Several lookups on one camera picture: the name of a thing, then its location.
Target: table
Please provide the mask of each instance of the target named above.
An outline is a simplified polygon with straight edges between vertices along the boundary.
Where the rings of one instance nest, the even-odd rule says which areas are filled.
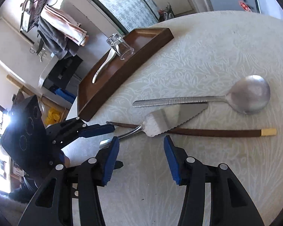
[[[283,207],[283,21],[255,13],[198,13],[155,25],[168,27],[174,39],[142,65],[88,123],[140,124],[160,107],[133,108],[139,99],[223,95],[238,79],[258,74],[270,85],[268,106],[255,115],[235,112],[222,102],[182,125],[199,129],[275,127],[277,136],[209,138],[171,135],[176,146],[203,164],[226,163],[251,196],[265,225]],[[68,118],[77,116],[76,102]],[[117,128],[114,135],[129,129]],[[72,165],[94,156],[107,134],[79,138],[63,150]],[[185,186],[177,186],[163,150],[165,134],[144,133],[120,142],[124,167],[99,188],[107,225],[177,225]],[[206,187],[204,225],[209,224],[210,190]]]

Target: silver screw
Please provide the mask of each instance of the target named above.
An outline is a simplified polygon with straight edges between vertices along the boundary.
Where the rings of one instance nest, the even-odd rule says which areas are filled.
[[[220,168],[222,170],[226,170],[226,169],[228,169],[228,166],[226,164],[220,164]]]
[[[58,164],[58,165],[55,166],[55,169],[58,170],[58,171],[62,170],[63,168],[64,168],[64,166],[62,164]]]
[[[186,159],[186,161],[189,162],[189,163],[194,163],[195,162],[195,158],[194,157],[188,157]]]
[[[90,163],[90,164],[94,164],[94,163],[96,163],[97,162],[97,159],[96,158],[90,158],[89,160],[88,160],[88,163]]]

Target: gray towel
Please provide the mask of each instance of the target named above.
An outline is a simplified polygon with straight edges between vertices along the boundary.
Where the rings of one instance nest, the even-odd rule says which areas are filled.
[[[72,40],[65,38],[65,35],[49,24],[40,16],[38,33],[44,41],[47,48],[53,52],[58,59],[75,56],[79,46]]]

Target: yellow plastic bag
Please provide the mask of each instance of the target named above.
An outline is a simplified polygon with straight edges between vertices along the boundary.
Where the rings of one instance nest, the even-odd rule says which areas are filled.
[[[61,113],[57,111],[54,108],[50,108],[48,111],[48,116],[45,119],[45,124],[48,125],[53,125],[59,122],[61,119]]]

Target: striped towel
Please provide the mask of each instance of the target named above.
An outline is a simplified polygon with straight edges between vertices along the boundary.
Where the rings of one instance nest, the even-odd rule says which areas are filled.
[[[81,29],[79,27],[81,24],[62,10],[45,5],[41,12],[41,17],[57,30],[61,31],[66,37],[73,40],[77,45],[86,45],[89,37],[86,35],[87,31]]]

